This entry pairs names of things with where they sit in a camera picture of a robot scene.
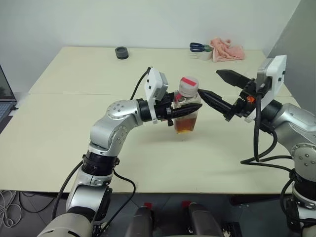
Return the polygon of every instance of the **plastic bottle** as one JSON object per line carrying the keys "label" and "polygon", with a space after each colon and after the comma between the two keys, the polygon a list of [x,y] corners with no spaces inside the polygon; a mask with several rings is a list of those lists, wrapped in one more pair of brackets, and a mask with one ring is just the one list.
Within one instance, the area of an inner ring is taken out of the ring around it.
{"label": "plastic bottle", "polygon": [[[198,94],[198,80],[194,77],[183,77],[180,80],[179,90],[174,92],[174,108],[180,108],[189,103],[201,103]],[[193,131],[198,112],[175,118],[174,128],[177,133]]]}

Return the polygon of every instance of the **brown liquid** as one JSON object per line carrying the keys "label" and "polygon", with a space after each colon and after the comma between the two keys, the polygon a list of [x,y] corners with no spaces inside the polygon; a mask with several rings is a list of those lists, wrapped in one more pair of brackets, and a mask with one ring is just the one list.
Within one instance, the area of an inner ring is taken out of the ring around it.
{"label": "brown liquid", "polygon": [[175,129],[177,133],[187,133],[193,131],[197,118],[185,118],[175,120]]}

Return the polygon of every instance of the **laptop screen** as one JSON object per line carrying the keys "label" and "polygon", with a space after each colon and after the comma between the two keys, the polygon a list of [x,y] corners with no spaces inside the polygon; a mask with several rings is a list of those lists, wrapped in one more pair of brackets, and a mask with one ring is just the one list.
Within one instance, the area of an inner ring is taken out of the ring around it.
{"label": "laptop screen", "polygon": [[15,97],[0,66],[0,101],[15,101]]}

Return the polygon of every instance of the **scissors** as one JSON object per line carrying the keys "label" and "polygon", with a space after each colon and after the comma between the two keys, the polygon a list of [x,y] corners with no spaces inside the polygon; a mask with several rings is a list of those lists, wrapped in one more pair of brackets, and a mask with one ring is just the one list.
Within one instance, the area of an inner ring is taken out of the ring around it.
{"label": "scissors", "polygon": [[199,53],[199,52],[203,52],[203,51],[206,51],[206,52],[210,52],[211,51],[211,47],[207,44],[201,44],[201,43],[190,43],[190,51],[191,52],[196,52],[196,53]]}

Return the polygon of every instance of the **laptop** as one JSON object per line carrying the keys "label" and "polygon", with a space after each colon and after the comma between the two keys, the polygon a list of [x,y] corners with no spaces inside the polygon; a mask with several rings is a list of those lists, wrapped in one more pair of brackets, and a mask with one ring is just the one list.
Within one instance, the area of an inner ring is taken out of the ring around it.
{"label": "laptop", "polygon": [[0,65],[0,122],[16,110],[16,99]]}

